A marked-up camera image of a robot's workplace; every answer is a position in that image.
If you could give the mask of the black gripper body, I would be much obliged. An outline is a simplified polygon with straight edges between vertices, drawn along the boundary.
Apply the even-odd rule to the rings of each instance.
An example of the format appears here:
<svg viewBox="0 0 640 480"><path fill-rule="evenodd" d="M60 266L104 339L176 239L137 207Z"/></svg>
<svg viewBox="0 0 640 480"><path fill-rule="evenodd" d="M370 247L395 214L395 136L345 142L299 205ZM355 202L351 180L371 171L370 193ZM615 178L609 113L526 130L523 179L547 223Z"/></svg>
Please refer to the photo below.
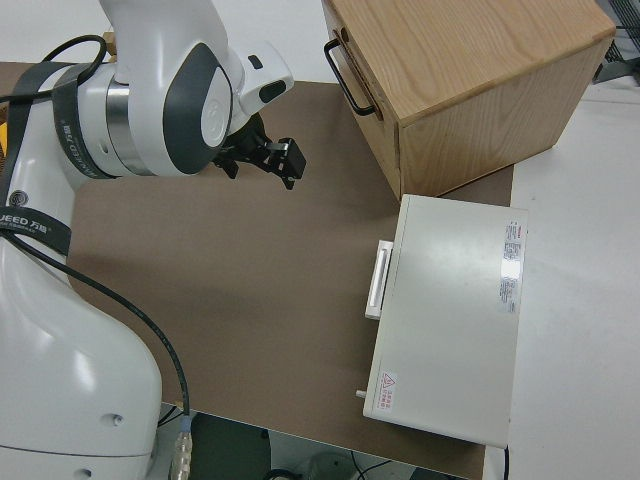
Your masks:
<svg viewBox="0 0 640 480"><path fill-rule="evenodd" d="M281 179L301 179L306 159L293 138L282 138L266 144L268 171Z"/></svg>

